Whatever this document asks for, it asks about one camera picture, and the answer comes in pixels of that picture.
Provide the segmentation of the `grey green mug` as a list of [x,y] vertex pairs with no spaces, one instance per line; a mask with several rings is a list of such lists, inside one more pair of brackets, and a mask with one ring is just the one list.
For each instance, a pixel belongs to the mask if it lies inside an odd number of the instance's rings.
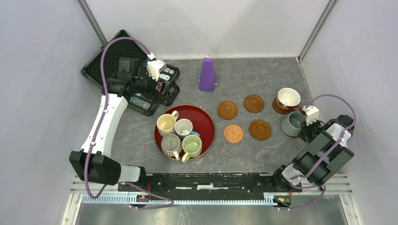
[[302,130],[302,125],[306,122],[306,116],[301,112],[291,112],[281,123],[282,131],[285,135],[297,138]]

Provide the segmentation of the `black poker chip case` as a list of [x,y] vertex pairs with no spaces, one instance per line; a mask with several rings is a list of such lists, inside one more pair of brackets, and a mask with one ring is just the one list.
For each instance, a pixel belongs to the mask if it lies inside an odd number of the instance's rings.
[[159,105],[171,105],[180,92],[176,80],[180,76],[178,67],[167,64],[161,72],[156,88],[160,94],[159,101],[149,101],[138,93],[138,79],[151,78],[147,71],[149,51],[136,41],[129,40],[126,31],[119,31],[115,37],[118,41],[108,50],[100,50],[81,70],[82,75],[89,78],[101,89],[103,80],[107,81],[109,93],[118,94],[125,88],[128,107],[145,115],[154,114]]

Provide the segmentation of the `brown wooden coaster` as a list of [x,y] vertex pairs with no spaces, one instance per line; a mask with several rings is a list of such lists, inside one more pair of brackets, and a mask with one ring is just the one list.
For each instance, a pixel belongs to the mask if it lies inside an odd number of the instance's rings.
[[279,114],[289,114],[290,111],[289,110],[285,110],[279,107],[278,103],[277,103],[277,98],[275,98],[272,102],[272,107],[273,109],[279,113]]
[[248,95],[244,99],[244,107],[251,113],[258,113],[264,109],[265,102],[258,95]]
[[231,120],[237,116],[238,107],[231,101],[223,101],[218,105],[217,113],[221,118]]
[[254,139],[264,141],[271,136],[272,128],[264,120],[255,120],[249,126],[249,133]]

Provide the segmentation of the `white bowl cup red outside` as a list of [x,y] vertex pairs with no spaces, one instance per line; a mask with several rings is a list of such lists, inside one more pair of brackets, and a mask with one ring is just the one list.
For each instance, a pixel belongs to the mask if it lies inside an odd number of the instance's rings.
[[292,88],[282,88],[277,93],[277,103],[280,108],[293,111],[302,111],[302,108],[299,106],[301,102],[300,94],[292,89]]

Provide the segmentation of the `red round tray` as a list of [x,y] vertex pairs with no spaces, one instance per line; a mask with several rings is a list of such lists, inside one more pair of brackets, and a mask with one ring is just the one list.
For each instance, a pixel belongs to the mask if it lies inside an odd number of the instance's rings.
[[[188,119],[193,124],[193,131],[198,132],[200,134],[200,139],[202,140],[202,152],[199,156],[192,158],[190,160],[196,159],[203,155],[209,147],[211,146],[214,136],[215,136],[215,125],[209,114],[202,110],[201,108],[193,105],[178,105],[166,111],[164,114],[171,114],[173,111],[178,111],[179,117],[177,119]],[[155,126],[154,131],[155,142],[161,150],[161,141],[163,137],[160,135],[157,127]],[[184,155],[184,151],[180,153],[180,157],[182,158]]]

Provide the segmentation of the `woven rattan coaster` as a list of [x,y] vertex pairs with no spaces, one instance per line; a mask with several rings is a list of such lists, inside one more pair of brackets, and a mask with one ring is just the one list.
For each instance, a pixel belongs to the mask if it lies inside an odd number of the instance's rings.
[[243,139],[244,132],[240,126],[236,124],[230,124],[224,129],[223,135],[228,142],[238,143]]

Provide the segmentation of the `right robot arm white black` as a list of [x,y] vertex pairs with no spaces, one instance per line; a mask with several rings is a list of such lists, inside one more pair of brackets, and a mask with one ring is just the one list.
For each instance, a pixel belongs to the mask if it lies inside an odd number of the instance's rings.
[[320,186],[345,166],[354,152],[347,147],[352,137],[354,119],[339,115],[326,124],[317,121],[302,125],[300,137],[308,145],[288,165],[280,166],[271,176],[271,186],[276,191],[298,186],[302,179]]

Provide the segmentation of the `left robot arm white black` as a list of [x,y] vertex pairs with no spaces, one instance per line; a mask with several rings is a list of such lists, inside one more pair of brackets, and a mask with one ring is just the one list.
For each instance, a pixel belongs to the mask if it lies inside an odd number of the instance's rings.
[[121,58],[119,68],[105,80],[99,111],[93,127],[79,151],[72,151],[69,161],[79,179],[86,184],[115,185],[129,181],[136,191],[147,186],[145,170],[122,165],[110,158],[114,135],[128,101],[141,94],[149,98],[155,91],[166,63],[154,57],[146,64],[137,59]]

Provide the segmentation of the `cream yellow mug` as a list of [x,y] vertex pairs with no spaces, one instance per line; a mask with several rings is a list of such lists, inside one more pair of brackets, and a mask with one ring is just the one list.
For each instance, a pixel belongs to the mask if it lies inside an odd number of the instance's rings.
[[171,114],[163,114],[156,121],[156,127],[162,137],[175,134],[175,125],[179,117],[178,111],[173,111]]

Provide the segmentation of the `blue mug white inside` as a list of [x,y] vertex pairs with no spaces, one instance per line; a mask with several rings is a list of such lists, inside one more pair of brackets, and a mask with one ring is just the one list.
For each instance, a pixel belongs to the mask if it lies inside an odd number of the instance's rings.
[[189,135],[200,137],[198,132],[193,131],[193,124],[188,119],[178,120],[175,124],[175,132],[182,140]]

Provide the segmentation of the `purple metronome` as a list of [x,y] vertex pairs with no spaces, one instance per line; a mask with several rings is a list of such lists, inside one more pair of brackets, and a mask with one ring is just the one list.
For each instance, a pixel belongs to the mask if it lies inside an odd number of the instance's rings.
[[205,92],[213,92],[215,90],[216,71],[214,67],[213,59],[209,56],[203,59],[200,79],[199,79],[199,90]]

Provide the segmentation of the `grey ribbed mug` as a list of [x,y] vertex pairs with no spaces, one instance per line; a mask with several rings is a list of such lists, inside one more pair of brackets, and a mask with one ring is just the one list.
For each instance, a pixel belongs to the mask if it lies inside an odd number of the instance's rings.
[[177,135],[168,134],[161,141],[161,150],[166,156],[181,160],[182,141]]

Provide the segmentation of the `light green mug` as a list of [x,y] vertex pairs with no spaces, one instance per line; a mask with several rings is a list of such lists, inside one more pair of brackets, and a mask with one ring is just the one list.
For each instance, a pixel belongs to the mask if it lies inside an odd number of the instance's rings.
[[181,161],[187,162],[189,159],[195,158],[201,154],[202,140],[196,135],[188,135],[183,139],[182,147],[184,155]]

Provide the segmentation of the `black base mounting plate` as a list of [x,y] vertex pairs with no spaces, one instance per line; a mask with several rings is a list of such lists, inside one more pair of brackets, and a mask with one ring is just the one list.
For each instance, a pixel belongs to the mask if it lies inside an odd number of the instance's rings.
[[299,193],[271,173],[152,173],[135,183],[171,200],[261,200],[264,193]]

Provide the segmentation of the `aluminium rail frame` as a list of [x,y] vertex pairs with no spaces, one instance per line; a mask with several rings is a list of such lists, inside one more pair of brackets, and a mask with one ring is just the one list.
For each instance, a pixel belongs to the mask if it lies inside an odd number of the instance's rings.
[[359,225],[360,218],[356,212],[353,193],[345,174],[338,173],[326,182],[326,191],[320,187],[311,188],[307,181],[302,181],[304,189],[299,193],[289,192],[288,194],[264,193],[261,200],[171,200],[149,192],[148,190],[136,190],[131,186],[116,184],[103,186],[102,184],[90,183],[89,187],[97,199],[92,199],[86,192],[84,182],[75,177],[70,190],[69,200],[64,212],[64,225],[73,225],[77,221],[78,209],[84,203],[99,204],[124,204],[136,206],[154,206],[168,204],[174,201],[175,205],[215,205],[215,206],[272,206],[291,209],[303,203],[304,198],[313,200],[322,196],[323,200],[333,197],[337,198],[337,205],[341,207],[343,220],[349,225]]

